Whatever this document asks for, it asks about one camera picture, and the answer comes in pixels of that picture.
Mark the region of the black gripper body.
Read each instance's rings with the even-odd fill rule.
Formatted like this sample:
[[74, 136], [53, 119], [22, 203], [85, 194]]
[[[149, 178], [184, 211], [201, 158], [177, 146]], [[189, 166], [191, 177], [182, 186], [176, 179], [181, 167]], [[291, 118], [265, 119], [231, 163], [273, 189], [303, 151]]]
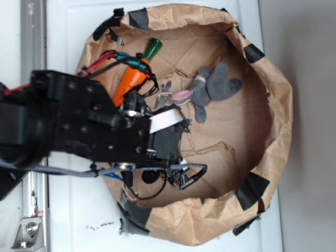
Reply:
[[120, 106], [121, 114], [129, 120], [128, 127], [120, 131], [123, 162], [128, 163], [122, 172], [124, 184], [133, 186], [133, 173], [142, 171], [147, 184], [154, 183], [160, 175], [164, 182], [174, 183], [183, 176], [180, 144], [182, 134], [188, 131], [189, 120], [175, 104], [158, 103], [151, 111], [142, 95], [131, 91]]

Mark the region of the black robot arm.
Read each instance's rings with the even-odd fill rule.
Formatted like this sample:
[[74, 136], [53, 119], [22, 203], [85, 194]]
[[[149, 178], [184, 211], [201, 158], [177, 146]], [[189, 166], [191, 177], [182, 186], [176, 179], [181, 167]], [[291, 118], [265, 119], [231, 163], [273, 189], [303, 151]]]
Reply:
[[186, 188], [180, 154], [188, 119], [177, 106], [151, 111], [135, 91], [114, 105], [102, 84], [56, 71], [34, 71], [25, 86], [1, 85], [1, 168], [37, 170], [51, 152], [74, 154], [121, 171], [127, 186], [143, 171]]

